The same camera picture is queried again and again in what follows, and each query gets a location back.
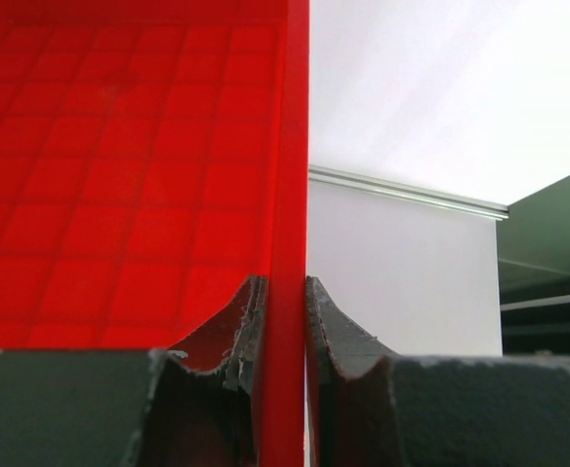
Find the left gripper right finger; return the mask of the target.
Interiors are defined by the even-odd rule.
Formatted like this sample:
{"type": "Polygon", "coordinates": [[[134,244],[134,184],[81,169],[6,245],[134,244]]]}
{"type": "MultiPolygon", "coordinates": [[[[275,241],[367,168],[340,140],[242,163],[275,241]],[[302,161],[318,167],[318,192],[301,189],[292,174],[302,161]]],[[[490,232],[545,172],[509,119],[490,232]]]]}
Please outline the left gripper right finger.
{"type": "Polygon", "coordinates": [[[570,466],[570,358],[401,355],[309,277],[314,466],[570,466]]]}

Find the red plastic tray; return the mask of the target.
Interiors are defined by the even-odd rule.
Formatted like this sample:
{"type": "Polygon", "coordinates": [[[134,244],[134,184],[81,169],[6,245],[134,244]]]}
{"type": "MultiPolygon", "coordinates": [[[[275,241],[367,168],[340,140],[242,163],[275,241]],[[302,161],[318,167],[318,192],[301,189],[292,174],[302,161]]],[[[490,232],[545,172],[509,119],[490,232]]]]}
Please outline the red plastic tray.
{"type": "Polygon", "coordinates": [[[0,1],[0,349],[169,348],[267,279],[260,459],[303,464],[306,1],[0,1]]]}

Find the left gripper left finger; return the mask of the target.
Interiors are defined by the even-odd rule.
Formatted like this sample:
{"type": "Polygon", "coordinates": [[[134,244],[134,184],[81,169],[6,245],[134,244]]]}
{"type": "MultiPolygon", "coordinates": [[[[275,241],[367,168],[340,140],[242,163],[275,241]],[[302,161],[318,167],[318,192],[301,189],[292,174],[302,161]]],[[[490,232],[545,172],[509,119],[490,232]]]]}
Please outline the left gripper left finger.
{"type": "Polygon", "coordinates": [[[267,279],[169,348],[0,349],[0,466],[255,466],[267,279]]]}

